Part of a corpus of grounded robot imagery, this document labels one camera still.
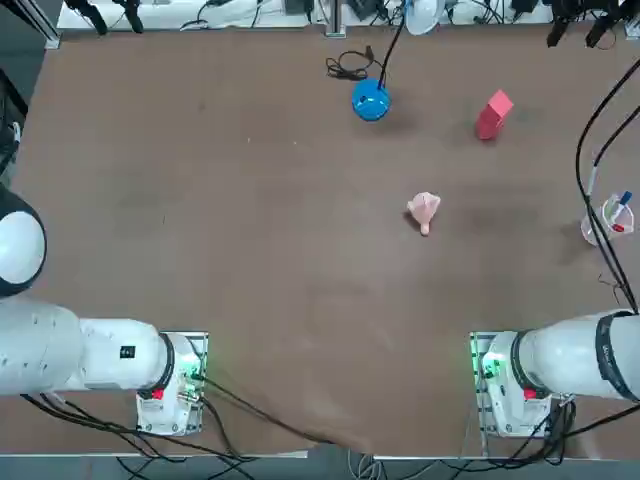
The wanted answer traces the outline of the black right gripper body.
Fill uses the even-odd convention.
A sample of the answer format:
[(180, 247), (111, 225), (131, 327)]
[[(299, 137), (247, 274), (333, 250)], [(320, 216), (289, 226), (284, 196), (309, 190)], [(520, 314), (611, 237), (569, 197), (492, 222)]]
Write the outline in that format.
[(629, 20), (629, 2), (618, 0), (553, 0), (552, 15), (555, 20), (574, 21), (590, 12), (601, 12), (611, 21)]

